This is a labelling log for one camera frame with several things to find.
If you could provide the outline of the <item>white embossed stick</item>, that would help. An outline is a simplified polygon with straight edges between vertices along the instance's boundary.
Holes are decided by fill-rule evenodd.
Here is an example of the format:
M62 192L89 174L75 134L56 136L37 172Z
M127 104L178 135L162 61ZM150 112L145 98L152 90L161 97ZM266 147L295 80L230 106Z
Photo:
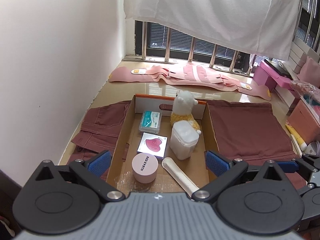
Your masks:
M164 158L162 160L162 167L184 189L190 198L194 192L199 190L199 187L179 168L172 158Z

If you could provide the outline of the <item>pink round cosmetic jar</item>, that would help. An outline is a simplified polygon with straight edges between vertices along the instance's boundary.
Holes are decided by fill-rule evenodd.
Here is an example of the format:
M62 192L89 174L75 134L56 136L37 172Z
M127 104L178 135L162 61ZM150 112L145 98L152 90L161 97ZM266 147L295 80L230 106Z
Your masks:
M153 182L157 176L158 160L149 153L139 153L132 159L132 170L134 178L142 183Z

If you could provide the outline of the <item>clear plastic cotton swab container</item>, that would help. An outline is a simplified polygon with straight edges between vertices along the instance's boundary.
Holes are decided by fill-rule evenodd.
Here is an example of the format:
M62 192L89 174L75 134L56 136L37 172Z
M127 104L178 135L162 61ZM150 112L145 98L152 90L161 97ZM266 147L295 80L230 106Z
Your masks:
M169 146L178 160L185 160L190 158L198 140L199 134L189 122L182 120L174 123Z

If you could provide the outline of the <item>white box with pink heart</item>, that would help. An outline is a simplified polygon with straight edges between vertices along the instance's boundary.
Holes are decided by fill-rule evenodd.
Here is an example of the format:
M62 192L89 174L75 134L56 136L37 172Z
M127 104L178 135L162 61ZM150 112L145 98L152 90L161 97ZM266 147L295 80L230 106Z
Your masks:
M156 134L143 133L139 146L138 153L148 153L155 156L157 159L163 159L167 146L167 137Z

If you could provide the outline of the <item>white and yellow plush alpaca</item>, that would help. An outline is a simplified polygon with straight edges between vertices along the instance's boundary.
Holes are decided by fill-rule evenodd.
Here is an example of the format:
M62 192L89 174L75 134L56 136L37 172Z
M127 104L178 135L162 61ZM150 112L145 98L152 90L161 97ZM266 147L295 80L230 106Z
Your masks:
M198 122L192 115L193 107L198 105L198 101L194 98L191 92L179 90L172 106L170 116L171 126L178 121L187 121L198 134L201 134L201 129Z

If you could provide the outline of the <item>small grey white box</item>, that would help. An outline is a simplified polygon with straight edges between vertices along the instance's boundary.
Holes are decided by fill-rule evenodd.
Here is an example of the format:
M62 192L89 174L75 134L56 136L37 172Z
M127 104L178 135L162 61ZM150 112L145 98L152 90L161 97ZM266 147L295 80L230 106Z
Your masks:
M304 151L306 154L320 156L320 142L313 141L308 144L306 150Z

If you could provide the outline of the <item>cream flat stick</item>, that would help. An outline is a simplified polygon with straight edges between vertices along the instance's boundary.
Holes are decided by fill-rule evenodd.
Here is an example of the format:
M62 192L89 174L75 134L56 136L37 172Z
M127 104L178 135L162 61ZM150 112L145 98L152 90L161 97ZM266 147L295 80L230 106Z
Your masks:
M299 146L297 140L295 139L294 135L292 135L292 134L290 134L290 135L291 135L292 143L293 143L293 145L294 145L294 147L295 147L295 149L296 149L296 151L297 151L297 154L298 154L299 157L301 158L302 155L303 155L303 153L302 153L302 151L301 151L301 149L300 149L300 146Z

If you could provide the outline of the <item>yellow and white tube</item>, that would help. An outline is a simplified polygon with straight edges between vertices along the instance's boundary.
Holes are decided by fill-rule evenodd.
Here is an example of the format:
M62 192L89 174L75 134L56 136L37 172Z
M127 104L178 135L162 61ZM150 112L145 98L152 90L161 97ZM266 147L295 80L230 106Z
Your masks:
M300 149L302 151L306 150L307 144L304 141L304 139L298 134L298 132L289 123L286 123L285 126L287 127L289 132L293 135L293 137L296 139L298 145L300 146Z

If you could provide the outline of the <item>orange cardboard box tray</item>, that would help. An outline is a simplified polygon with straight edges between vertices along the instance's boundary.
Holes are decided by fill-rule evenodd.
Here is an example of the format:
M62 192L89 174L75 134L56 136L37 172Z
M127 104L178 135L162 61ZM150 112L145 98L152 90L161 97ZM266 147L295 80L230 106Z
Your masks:
M154 136L160 149L158 161L171 157L179 168L201 188L216 179L216 175L206 166L207 151L217 152L219 149L215 140L215 133L208 102L199 100L193 108L193 116L199 123L201 135L190 158L178 160L170 149L170 142L161 142L162 137L171 137L170 115L173 98L165 96L136 94L133 96L129 110L122 125L116 148L114 149L111 166L108 169L107 183L116 190L128 195L132 191L142 192L181 192L183 189L162 167L157 168L155 180L149 184L141 184L135 180L132 169L132 159L137 155L142 133L139 131L144 111L160 112L161 125L158 135Z

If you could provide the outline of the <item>maroon cloth mat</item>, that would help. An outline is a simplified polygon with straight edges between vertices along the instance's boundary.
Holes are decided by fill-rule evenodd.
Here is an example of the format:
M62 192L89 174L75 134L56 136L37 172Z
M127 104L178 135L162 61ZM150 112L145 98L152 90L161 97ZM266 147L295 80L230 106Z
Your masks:
M139 123L144 111L162 113L159 134L171 136L173 98L135 95L131 101L92 108L86 113L79 133L73 138L71 160L87 160L103 150L112 153L111 166L104 175L116 188L129 191L135 183L131 162L142 134ZM205 153L214 151L229 160L241 158L251 165L267 160L290 161L296 157L291 138L272 113L269 103L240 103L223 100L200 101L193 115L201 135L191 156L178 166L197 186L214 178L205 163Z

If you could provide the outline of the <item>magenta pink box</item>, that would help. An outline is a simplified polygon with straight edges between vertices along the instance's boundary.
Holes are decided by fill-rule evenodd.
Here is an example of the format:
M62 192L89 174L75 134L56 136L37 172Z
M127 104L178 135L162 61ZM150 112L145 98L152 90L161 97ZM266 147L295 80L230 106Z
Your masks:
M265 61L261 61L256 68L253 80L257 85L265 85L270 91L274 90L276 86L293 91L288 77L279 75L273 68L271 68Z

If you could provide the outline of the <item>pink cloth on windowsill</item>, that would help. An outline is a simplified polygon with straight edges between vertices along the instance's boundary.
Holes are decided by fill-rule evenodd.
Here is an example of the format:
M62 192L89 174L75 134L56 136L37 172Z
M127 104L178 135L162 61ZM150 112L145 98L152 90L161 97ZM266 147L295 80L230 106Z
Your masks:
M221 92L239 92L242 94L271 100L271 92L266 85L249 84L237 78L227 76L208 67L187 63L172 67L153 65L149 68L118 67L110 75L110 82L159 82L171 86L202 86Z

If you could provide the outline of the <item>window with metal bars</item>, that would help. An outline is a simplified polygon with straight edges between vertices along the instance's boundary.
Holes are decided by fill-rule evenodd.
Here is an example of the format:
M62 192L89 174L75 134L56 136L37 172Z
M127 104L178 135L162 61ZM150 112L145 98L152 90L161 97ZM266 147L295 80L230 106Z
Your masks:
M319 55L319 0L303 0L302 10L296 38L301 39ZM157 23L135 22L135 54L164 57L166 63L173 59L201 61L210 67L229 70L234 63L233 70L241 74L253 74L261 61L277 59L259 55L236 52L233 49L219 46L180 31L169 29Z

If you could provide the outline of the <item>white hanging curtain cloth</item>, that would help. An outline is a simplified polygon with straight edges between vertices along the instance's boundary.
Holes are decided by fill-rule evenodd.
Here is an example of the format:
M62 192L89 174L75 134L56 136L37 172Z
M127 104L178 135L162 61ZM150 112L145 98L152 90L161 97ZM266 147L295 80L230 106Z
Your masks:
M300 0L124 0L127 18L248 54L286 60Z

